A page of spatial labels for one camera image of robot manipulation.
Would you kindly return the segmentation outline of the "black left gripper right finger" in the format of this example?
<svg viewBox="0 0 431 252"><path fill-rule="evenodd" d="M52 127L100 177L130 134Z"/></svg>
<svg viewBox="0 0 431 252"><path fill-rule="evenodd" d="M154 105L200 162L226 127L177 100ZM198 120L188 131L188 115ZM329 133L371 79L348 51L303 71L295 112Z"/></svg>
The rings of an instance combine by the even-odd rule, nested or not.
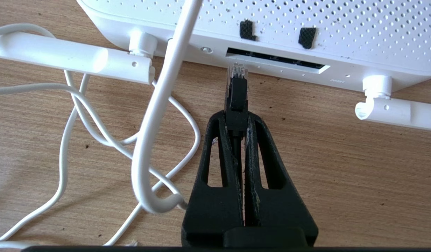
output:
<svg viewBox="0 0 431 252"><path fill-rule="evenodd" d="M254 113L248 114L245 143L245 225L306 246L318 237L267 125Z"/></svg>

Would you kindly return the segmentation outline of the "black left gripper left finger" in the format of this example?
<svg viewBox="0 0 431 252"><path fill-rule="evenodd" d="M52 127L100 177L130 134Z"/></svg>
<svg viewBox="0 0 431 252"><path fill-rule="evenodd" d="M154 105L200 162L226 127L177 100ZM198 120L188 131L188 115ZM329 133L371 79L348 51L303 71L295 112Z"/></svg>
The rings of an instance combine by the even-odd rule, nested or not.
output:
<svg viewBox="0 0 431 252"><path fill-rule="evenodd" d="M211 148L218 139L222 186L208 185ZM183 247L222 247L224 233L244 225L239 158L233 152L225 112L212 115L206 126L202 155L182 222Z"/></svg>

